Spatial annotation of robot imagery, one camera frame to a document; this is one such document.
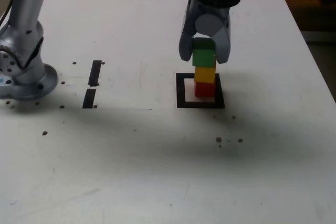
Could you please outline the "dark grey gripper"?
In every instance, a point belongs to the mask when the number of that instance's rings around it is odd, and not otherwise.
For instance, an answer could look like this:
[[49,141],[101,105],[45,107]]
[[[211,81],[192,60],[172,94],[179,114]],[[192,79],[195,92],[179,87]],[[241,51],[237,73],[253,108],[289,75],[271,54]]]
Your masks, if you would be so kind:
[[188,0],[179,42],[179,54],[183,61],[191,58],[192,38],[196,32],[212,39],[219,64],[228,61],[231,49],[228,8],[217,8],[197,0]]

